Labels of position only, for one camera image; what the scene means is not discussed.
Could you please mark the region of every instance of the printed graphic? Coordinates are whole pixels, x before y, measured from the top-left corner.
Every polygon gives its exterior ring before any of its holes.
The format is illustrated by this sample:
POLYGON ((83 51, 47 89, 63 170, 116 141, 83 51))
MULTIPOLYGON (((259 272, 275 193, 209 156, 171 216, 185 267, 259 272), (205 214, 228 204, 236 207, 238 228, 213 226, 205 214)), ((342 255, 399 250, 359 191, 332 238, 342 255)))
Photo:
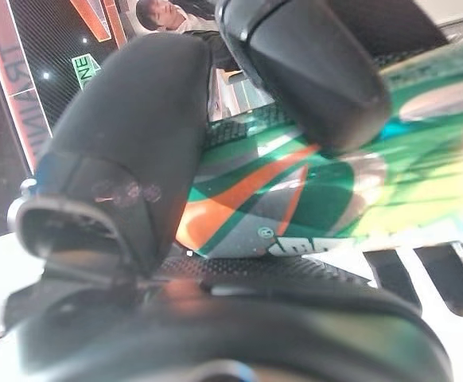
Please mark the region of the printed graphic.
POLYGON ((84 54, 83 56, 74 57, 72 59, 72 67, 74 73, 78 78, 80 88, 84 86, 94 77, 101 67, 97 64, 97 61, 93 59, 90 53, 84 54))
POLYGON ((391 119, 373 142, 338 158, 308 146, 276 105, 236 117, 267 128, 204 154, 181 244, 208 257, 251 257, 463 241, 463 44, 383 78, 391 119))

